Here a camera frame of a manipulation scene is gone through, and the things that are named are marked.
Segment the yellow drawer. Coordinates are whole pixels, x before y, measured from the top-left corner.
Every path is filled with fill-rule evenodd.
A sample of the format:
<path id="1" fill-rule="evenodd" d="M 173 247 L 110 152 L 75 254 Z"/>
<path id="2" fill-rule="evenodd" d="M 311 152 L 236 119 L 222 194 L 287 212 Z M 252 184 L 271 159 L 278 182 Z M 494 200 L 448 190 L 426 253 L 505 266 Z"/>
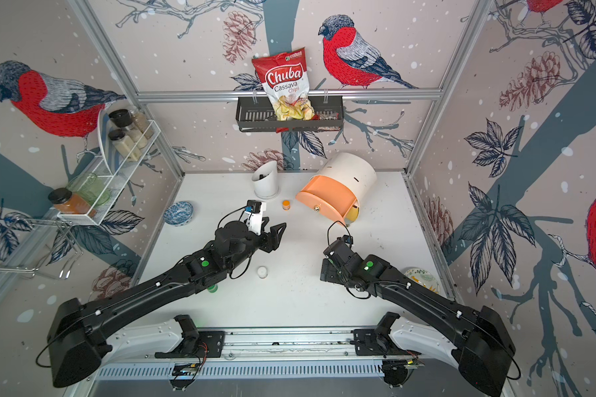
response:
<path id="1" fill-rule="evenodd" d="M 346 223 L 354 223 L 359 217 L 360 208 L 353 205 L 345 215 Z"/>

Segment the pink top drawer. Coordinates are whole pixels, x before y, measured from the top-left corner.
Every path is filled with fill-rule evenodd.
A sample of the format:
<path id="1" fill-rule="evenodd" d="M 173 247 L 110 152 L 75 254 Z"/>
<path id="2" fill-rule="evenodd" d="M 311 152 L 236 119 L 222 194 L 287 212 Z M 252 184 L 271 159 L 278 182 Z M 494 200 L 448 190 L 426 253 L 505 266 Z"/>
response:
<path id="1" fill-rule="evenodd" d="M 359 201 L 354 193 L 337 180 L 316 175 L 296 194 L 296 200 L 331 221 L 341 221 L 357 207 Z"/>

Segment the round white drawer cabinet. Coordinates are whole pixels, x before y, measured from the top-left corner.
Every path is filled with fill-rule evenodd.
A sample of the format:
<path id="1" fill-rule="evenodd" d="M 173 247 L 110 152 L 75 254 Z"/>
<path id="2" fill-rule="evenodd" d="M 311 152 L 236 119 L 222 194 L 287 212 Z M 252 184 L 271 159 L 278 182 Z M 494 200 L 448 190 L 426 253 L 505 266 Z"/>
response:
<path id="1" fill-rule="evenodd" d="M 347 152 L 339 152 L 330 158 L 316 175 L 327 176 L 347 186 L 359 201 L 359 208 L 377 181 L 376 171 L 366 160 Z"/>

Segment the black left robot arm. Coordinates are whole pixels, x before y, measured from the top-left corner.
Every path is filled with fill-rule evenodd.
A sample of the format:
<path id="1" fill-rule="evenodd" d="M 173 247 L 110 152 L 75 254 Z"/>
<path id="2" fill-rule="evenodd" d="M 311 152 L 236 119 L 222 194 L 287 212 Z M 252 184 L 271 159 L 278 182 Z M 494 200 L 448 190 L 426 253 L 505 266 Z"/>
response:
<path id="1" fill-rule="evenodd" d="M 255 233 L 239 221 L 215 230 L 202 249 L 168 271 L 111 297 L 62 303 L 47 334 L 52 385 L 65 388 L 94 373 L 112 351 L 108 338 L 128 324 L 178 299 L 216 286 L 256 251 L 279 248 L 286 223 Z"/>

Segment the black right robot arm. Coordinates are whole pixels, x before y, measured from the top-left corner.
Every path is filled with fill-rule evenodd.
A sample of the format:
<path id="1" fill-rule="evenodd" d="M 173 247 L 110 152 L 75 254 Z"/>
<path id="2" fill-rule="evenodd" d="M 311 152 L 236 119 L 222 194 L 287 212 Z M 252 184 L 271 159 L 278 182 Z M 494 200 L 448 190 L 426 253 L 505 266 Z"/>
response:
<path id="1" fill-rule="evenodd" d="M 495 310 L 444 298 L 379 256 L 362 258 L 340 238 L 324 250 L 321 280 L 365 291 L 413 314 L 447 339 L 448 362 L 470 385 L 488 396 L 502 394 L 516 347 Z"/>

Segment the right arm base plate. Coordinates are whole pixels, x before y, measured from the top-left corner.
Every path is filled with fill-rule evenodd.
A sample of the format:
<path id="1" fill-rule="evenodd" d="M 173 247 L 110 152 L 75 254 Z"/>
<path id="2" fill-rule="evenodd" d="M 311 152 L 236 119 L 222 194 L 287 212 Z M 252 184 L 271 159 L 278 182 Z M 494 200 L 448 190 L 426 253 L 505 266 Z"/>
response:
<path id="1" fill-rule="evenodd" d="M 359 357 L 419 357 L 419 352 L 400 349 L 389 336 L 374 329 L 354 329 L 353 334 L 355 353 Z"/>

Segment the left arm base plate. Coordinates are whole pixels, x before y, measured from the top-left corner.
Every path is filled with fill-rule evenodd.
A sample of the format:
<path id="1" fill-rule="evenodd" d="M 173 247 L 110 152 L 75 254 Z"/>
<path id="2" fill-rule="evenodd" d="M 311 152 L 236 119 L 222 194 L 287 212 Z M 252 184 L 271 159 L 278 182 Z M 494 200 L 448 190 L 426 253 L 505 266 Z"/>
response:
<path id="1" fill-rule="evenodd" d="M 200 332 L 198 337 L 186 336 L 170 352 L 156 352 L 156 359 L 220 358 L 223 352 L 224 331 Z"/>

